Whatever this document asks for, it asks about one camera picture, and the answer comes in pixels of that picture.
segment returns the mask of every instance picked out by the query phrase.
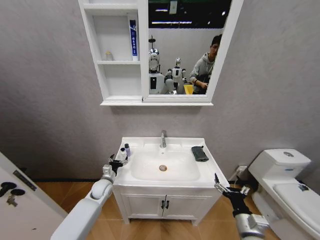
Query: drain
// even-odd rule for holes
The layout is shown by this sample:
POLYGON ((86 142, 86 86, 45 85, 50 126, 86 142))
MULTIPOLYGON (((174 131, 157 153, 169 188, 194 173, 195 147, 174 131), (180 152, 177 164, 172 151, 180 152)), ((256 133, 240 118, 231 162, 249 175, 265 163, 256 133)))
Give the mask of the drain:
POLYGON ((160 171, 165 172, 165 171, 167 171, 168 168, 166 165, 160 165, 159 169, 160 169, 160 171))

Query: sink basin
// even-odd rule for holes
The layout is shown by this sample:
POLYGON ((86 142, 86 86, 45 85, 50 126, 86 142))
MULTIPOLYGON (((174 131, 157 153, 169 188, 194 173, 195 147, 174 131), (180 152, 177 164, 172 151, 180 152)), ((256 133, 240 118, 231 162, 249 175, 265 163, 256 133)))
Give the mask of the sink basin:
POLYGON ((138 150, 133 158, 132 175, 150 181, 194 181, 200 177, 191 150, 166 148, 138 150))
MULTIPOLYGON (((114 186, 214 187, 214 174, 220 183, 229 183, 211 155, 203 138, 166 137, 160 148, 160 137, 123 137, 121 146, 129 144, 128 164, 120 167, 114 186), (195 161, 193 146, 203 146, 209 158, 195 161)), ((120 159, 120 148, 115 159, 120 159)))

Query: person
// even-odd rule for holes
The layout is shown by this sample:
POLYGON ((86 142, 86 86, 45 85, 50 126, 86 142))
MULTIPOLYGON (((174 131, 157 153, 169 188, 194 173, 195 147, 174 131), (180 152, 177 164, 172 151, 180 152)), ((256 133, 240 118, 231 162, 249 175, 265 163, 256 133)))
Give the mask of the person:
POLYGON ((194 65, 190 73, 190 81, 193 84, 193 94, 206 94, 212 68, 214 67, 217 52, 220 46, 222 34, 213 38, 210 52, 206 52, 194 65))

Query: gray sweatshirt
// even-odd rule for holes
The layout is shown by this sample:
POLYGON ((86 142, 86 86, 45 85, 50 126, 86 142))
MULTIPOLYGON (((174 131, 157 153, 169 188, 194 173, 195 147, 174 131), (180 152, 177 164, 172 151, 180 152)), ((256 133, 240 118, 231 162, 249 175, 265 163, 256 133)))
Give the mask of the gray sweatshirt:
MULTIPOLYGON (((194 65, 192 72, 190 73, 190 82, 193 82, 197 79, 198 76, 208 74, 210 75, 212 72, 213 65, 215 61, 209 61, 208 52, 206 52, 194 65)), ((199 93, 201 87, 193 86, 193 91, 199 93)))

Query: toilet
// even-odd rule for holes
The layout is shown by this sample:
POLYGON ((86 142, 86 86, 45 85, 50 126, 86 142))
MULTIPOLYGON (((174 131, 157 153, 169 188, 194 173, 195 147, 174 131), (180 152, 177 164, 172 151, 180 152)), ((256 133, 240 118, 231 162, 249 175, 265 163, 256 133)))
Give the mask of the toilet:
POLYGON ((268 149, 249 167, 259 182, 252 199, 282 240, 320 240, 320 196, 295 179, 310 162, 295 149, 268 149))

